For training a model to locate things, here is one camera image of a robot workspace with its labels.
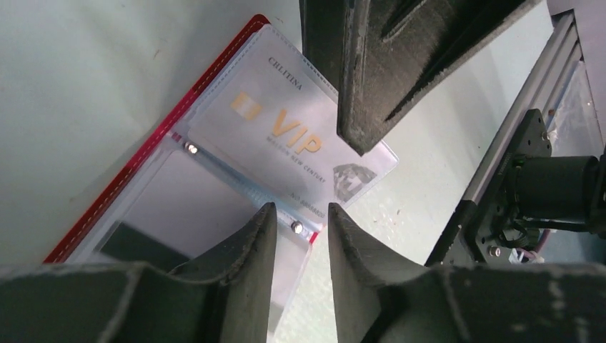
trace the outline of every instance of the binder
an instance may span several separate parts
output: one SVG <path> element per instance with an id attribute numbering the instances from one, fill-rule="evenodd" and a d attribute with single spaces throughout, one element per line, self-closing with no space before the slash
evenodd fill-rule
<path id="1" fill-rule="evenodd" d="M 277 205 L 268 338 L 327 205 L 354 202 L 397 165 L 336 135 L 337 91 L 261 14 L 142 144 L 46 263 L 147 261 L 170 271 Z"/>

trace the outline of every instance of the white background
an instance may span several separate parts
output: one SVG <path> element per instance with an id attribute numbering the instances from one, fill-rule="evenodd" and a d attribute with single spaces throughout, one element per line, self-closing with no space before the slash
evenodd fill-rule
<path id="1" fill-rule="evenodd" d="M 0 263 L 40 262 L 259 12 L 300 47 L 296 0 L 0 2 Z M 551 31 L 542 4 L 400 122 L 360 226 L 427 258 Z M 331 287 L 321 234 L 277 339 L 335 342 Z"/>

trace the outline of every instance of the gold logo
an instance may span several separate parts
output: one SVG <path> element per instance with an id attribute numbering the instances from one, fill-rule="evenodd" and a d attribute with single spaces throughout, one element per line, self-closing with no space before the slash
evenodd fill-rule
<path id="1" fill-rule="evenodd" d="M 255 119 L 263 107 L 259 105 L 255 100 L 253 100 L 246 92 L 241 91 L 240 94 L 236 97 L 236 99 L 232 102 L 230 107 L 237 112 L 239 115 L 244 117 L 246 120 Z M 284 123 L 287 115 L 287 110 L 282 109 L 280 113 L 278 113 L 278 117 L 274 124 L 274 128 L 272 130 L 272 134 L 275 137 L 279 137 L 283 134 L 291 132 L 292 130 L 299 128 L 298 131 L 292 136 L 286 145 L 289 148 L 294 147 L 297 142 L 305 136 L 308 131 L 307 126 L 302 126 L 301 122 L 298 120 L 291 121 L 287 124 Z M 303 140 L 301 144 L 299 144 L 294 152 L 296 154 L 301 154 L 304 150 L 309 152 L 316 152 L 320 150 L 322 147 L 322 140 L 315 134 L 308 134 L 307 137 Z"/>

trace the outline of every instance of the vip card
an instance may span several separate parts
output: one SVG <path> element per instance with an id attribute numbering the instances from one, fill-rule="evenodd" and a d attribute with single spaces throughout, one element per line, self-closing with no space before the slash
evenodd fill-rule
<path id="1" fill-rule="evenodd" d="M 197 108 L 189 139 L 317 223 L 396 164 L 383 143 L 360 157 L 337 136 L 336 93 L 270 26 Z"/>

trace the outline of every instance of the red stitching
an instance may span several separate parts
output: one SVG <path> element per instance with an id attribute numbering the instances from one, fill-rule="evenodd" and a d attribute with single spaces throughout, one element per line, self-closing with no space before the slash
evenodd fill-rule
<path id="1" fill-rule="evenodd" d="M 194 97 L 198 97 L 199 94 L 197 94 L 197 92 L 202 88 L 202 86 L 204 85 L 204 83 L 206 81 L 208 81 L 209 77 L 217 71 L 217 69 L 219 67 L 222 67 L 223 62 L 225 61 L 225 59 L 232 53 L 232 51 L 234 51 L 235 48 L 239 48 L 239 44 L 243 39 L 247 39 L 248 38 L 248 33 L 257 25 L 257 24 L 264 24 L 263 21 L 255 21 L 253 23 L 251 23 L 248 27 L 248 29 L 244 32 L 244 34 L 242 34 L 240 36 L 240 38 L 234 43 L 232 44 L 232 47 L 227 50 L 227 52 L 225 54 L 223 54 L 223 58 L 221 58 L 221 60 L 219 61 L 218 64 L 215 64 L 214 68 L 210 71 L 210 73 L 207 74 L 207 77 L 202 80 L 202 82 L 199 82 L 199 86 L 193 90 L 192 95 L 189 96 L 189 98 L 187 98 L 187 100 L 184 101 L 183 105 L 181 106 L 181 108 L 179 108 L 177 110 L 177 113 L 175 114 L 175 116 L 173 116 L 168 123 L 166 123 L 162 129 L 159 131 L 159 133 L 157 134 L 157 136 L 154 138 L 153 143 L 152 144 L 148 144 L 147 148 L 145 149 L 145 151 L 143 151 L 142 154 L 139 155 L 139 158 L 137 159 L 137 161 L 134 163 L 133 167 L 129 170 L 128 173 L 126 173 L 126 175 L 120 180 L 120 182 L 118 183 L 118 185 L 111 191 L 111 193 L 109 193 L 109 195 L 103 200 L 103 202 L 95 209 L 95 212 L 93 212 L 93 214 L 86 220 L 86 222 L 84 224 L 82 224 L 82 227 L 80 228 L 80 230 L 78 231 L 78 233 L 76 233 L 76 235 L 74 237 L 71 238 L 71 240 L 69 241 L 69 243 L 67 243 L 65 245 L 65 247 L 59 252 L 59 254 L 53 259 L 52 263 L 58 262 L 61 259 L 61 256 L 63 256 L 73 245 L 74 241 L 76 239 L 78 239 L 80 237 L 80 235 L 82 235 L 82 232 L 84 232 L 84 230 L 86 228 L 88 228 L 89 224 L 91 223 L 91 220 L 96 216 L 97 213 L 99 213 L 99 210 L 101 210 L 101 208 L 103 208 L 105 206 L 105 204 L 108 202 L 108 200 L 110 200 L 112 198 L 112 196 L 114 195 L 114 193 L 116 193 L 116 191 L 120 188 L 120 186 L 124 183 L 124 181 L 126 179 L 129 178 L 129 176 L 131 175 L 131 173 L 134 170 L 137 170 L 137 168 L 139 167 L 139 165 L 142 162 L 142 159 L 147 155 L 147 153 L 149 152 L 150 149 L 155 148 L 156 145 L 158 144 L 158 141 L 164 137 L 164 135 L 168 132 L 168 130 L 174 125 L 174 123 L 179 120 L 182 117 L 182 112 L 184 109 L 189 108 L 191 106 L 191 104 L 189 103 Z"/>

